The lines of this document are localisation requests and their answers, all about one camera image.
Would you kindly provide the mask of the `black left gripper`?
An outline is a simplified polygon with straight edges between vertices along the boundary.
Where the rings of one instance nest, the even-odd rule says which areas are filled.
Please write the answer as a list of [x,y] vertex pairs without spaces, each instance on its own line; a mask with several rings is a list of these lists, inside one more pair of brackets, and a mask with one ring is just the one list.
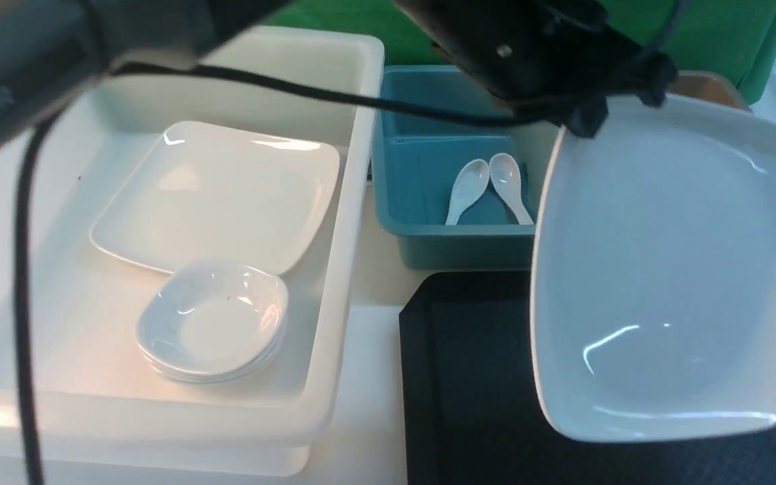
[[[643,47],[610,27],[597,1],[397,1],[431,40],[435,52],[502,102],[580,92],[603,81]],[[678,79],[671,56],[641,65],[635,95],[660,108]],[[563,127],[592,139],[606,122],[607,96],[576,105]]]

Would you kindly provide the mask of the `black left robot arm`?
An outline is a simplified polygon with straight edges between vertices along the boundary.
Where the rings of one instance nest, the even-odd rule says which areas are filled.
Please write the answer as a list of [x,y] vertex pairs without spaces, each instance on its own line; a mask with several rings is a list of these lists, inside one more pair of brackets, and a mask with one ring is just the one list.
[[658,49],[608,24],[595,1],[396,1],[394,6],[511,117],[485,117],[296,85],[202,59],[284,1],[0,1],[0,147],[45,134],[68,102],[116,75],[229,80],[302,98],[487,128],[539,121],[594,135],[606,96],[650,92]]

